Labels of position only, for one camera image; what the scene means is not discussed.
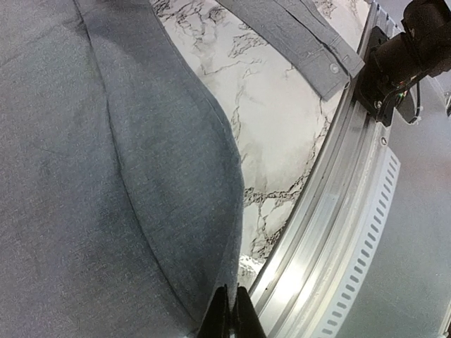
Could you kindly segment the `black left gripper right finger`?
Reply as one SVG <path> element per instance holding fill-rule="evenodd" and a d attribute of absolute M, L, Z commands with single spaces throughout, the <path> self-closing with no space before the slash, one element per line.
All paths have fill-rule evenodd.
<path fill-rule="evenodd" d="M 232 329 L 237 338 L 266 338 L 245 287 L 237 288 L 232 312 Z"/>

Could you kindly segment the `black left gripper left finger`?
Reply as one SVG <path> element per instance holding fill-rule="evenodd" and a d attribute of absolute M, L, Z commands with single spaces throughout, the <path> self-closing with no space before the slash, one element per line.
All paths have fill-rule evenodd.
<path fill-rule="evenodd" d="M 231 310 L 226 285 L 219 287 L 207 309 L 197 338 L 229 338 Z"/>

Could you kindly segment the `grey long sleeve shirt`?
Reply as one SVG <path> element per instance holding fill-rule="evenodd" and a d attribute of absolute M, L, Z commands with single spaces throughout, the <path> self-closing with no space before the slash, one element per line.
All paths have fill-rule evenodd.
<path fill-rule="evenodd" d="M 1 2 L 2 337 L 182 337 L 251 285 L 339 101 L 300 61 L 369 14 L 313 5 L 286 56 L 220 1 Z"/>

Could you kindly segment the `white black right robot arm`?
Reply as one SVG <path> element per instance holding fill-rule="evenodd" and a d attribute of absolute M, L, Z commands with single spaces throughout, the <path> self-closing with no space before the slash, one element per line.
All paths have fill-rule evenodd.
<path fill-rule="evenodd" d="M 450 9 L 445 1 L 412 1 L 404 31 L 375 52 L 378 67 L 394 84 L 450 71 Z"/>

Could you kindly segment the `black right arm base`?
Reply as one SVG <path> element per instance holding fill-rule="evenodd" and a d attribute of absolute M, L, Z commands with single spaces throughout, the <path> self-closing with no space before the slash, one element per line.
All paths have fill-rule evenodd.
<path fill-rule="evenodd" d="M 359 72 L 354 90 L 355 99 L 368 114 L 385 127 L 390 127 L 393 113 L 400 113 L 405 122 L 412 124 L 419 119 L 421 97 L 419 84 L 406 87 L 393 84 L 388 72 L 381 70 L 376 61 L 376 52 L 389 38 L 378 26 L 371 28 L 364 52 L 365 66 Z"/>

